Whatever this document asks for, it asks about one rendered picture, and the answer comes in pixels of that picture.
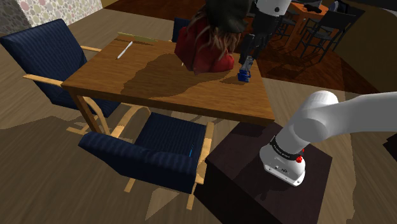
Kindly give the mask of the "black dining chair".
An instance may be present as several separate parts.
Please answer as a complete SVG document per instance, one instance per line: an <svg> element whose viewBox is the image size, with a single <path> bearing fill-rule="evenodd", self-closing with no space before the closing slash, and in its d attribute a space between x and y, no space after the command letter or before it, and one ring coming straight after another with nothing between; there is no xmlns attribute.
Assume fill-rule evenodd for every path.
<svg viewBox="0 0 397 224"><path fill-rule="evenodd" d="M274 36L280 36L280 39L282 39L284 36L290 37L289 34L286 34L286 31L289 26L296 25L296 21L293 20L293 17L297 15L297 12L293 10L287 10L286 14L279 19Z"/></svg>
<svg viewBox="0 0 397 224"><path fill-rule="evenodd" d="M328 11L324 17L319 21L317 27L315 29L306 28L303 36L301 37L299 44L297 44L297 49L300 44L304 46L303 52L300 58L303 57L309 46L313 46L315 52L317 49L321 49L323 51L322 56L319 59L321 62L322 58L325 56L326 52L330 48L331 44L333 44L338 36L341 35L342 31L354 21L356 15L350 15L346 13L341 13L337 11ZM333 36L331 34L327 34L326 32L321 32L320 29L323 27L329 27L332 29L336 29L338 32Z"/></svg>

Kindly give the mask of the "orange wooden dining table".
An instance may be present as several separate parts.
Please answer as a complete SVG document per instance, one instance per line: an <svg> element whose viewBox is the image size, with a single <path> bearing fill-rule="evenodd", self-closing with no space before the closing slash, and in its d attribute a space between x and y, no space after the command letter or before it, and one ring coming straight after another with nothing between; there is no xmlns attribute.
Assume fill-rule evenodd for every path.
<svg viewBox="0 0 397 224"><path fill-rule="evenodd" d="M303 3L291 2L290 6L293 10L295 10L299 14L299 16L296 20L295 28L294 28L294 31L296 33L299 33L301 28L303 27L304 19L308 19L308 18L321 19L325 15L325 13L328 11L328 7L323 4L319 5L319 9L322 10L321 13L316 13L314 11L307 11L307 9L304 7Z"/></svg>

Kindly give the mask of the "white pen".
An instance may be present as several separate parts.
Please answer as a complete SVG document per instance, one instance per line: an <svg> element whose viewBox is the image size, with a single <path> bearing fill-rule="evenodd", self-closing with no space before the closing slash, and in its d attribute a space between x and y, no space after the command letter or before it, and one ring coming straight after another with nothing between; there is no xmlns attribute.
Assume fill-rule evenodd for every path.
<svg viewBox="0 0 397 224"><path fill-rule="evenodd" d="M123 51L117 56L116 59L120 59L121 56L127 51L127 49L133 44L133 41L131 41L124 49Z"/></svg>

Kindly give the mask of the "small blue and grey object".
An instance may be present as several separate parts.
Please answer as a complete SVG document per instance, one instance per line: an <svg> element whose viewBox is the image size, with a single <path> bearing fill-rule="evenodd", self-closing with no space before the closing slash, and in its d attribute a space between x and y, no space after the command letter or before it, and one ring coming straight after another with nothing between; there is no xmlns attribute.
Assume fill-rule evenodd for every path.
<svg viewBox="0 0 397 224"><path fill-rule="evenodd" d="M253 64L252 56L247 56L245 63L239 69L238 80L248 83L251 77L250 69Z"/></svg>

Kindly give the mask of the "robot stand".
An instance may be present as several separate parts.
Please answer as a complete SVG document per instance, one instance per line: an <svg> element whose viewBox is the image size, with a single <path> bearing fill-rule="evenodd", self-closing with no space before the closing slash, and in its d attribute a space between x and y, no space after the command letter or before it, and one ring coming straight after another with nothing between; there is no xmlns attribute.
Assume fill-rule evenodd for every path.
<svg viewBox="0 0 397 224"><path fill-rule="evenodd" d="M222 224L317 224L332 157L308 145L303 183L291 186L264 169L260 148L282 127L240 122L209 154L195 196Z"/></svg>

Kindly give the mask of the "yellow-green ruler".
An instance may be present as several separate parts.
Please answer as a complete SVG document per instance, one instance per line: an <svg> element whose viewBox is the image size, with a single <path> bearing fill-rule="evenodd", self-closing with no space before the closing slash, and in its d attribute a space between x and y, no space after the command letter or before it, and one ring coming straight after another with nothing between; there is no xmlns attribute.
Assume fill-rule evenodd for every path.
<svg viewBox="0 0 397 224"><path fill-rule="evenodd" d="M138 35L135 35L135 34L128 34L128 33L124 33L124 32L118 32L118 35L133 37L136 41L157 42L157 40L153 39L153 38L147 38L147 37L144 37L144 36L138 36Z"/></svg>

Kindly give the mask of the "red bust with brown hair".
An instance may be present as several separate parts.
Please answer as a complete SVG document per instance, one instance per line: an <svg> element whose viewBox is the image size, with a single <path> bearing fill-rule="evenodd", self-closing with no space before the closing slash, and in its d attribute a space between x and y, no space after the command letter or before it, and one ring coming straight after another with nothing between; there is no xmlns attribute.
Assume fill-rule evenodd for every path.
<svg viewBox="0 0 397 224"><path fill-rule="evenodd" d="M233 69L233 53L244 32L252 0L205 0L178 30L174 53L187 70L220 73Z"/></svg>

